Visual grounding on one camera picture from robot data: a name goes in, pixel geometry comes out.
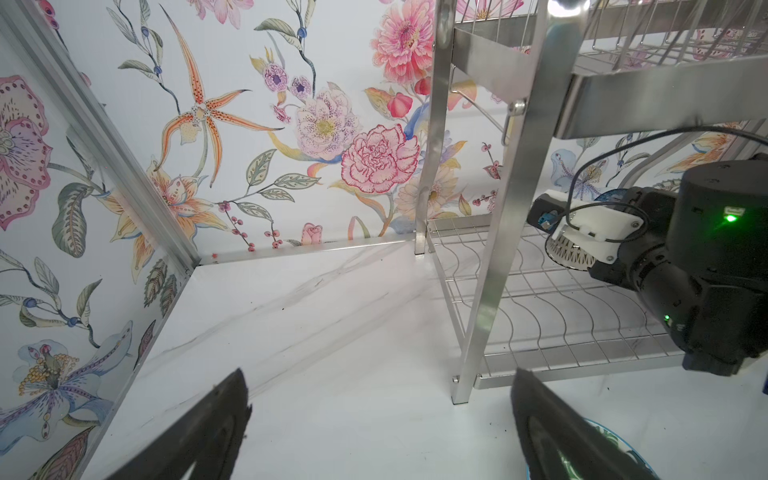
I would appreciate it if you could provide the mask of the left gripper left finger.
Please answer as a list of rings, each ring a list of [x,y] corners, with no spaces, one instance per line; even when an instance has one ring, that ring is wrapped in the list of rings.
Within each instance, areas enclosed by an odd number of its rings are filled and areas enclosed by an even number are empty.
[[[229,479],[252,407],[242,370],[203,397],[112,479]]]

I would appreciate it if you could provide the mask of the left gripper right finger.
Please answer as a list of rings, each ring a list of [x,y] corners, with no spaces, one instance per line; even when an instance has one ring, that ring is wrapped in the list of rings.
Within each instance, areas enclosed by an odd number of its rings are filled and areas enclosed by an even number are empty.
[[[532,372],[513,376],[511,404],[531,479],[655,479],[634,451],[623,451]]]

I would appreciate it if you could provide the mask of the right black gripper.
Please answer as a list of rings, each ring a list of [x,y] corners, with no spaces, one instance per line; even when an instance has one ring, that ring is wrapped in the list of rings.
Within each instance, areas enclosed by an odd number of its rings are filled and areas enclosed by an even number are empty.
[[[677,194],[653,188],[632,187],[611,192],[611,208],[638,215],[638,207],[646,214],[640,233],[633,233],[619,245],[617,259],[611,263],[596,261],[589,275],[598,281],[621,288],[640,288],[644,277],[666,261],[666,236]]]

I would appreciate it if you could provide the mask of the white red-patterned bowl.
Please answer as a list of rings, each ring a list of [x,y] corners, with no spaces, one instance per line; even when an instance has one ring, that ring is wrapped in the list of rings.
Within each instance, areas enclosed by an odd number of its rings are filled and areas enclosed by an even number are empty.
[[[554,263],[570,270],[587,271],[596,263],[594,256],[564,235],[549,235],[545,241],[545,252]]]

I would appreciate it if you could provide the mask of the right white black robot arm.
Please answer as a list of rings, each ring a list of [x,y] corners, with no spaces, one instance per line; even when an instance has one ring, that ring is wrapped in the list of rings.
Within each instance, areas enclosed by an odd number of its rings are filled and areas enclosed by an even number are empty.
[[[686,370],[736,374],[767,350],[767,156],[686,171],[675,193],[633,187],[649,218],[590,276],[637,294],[683,351]]]

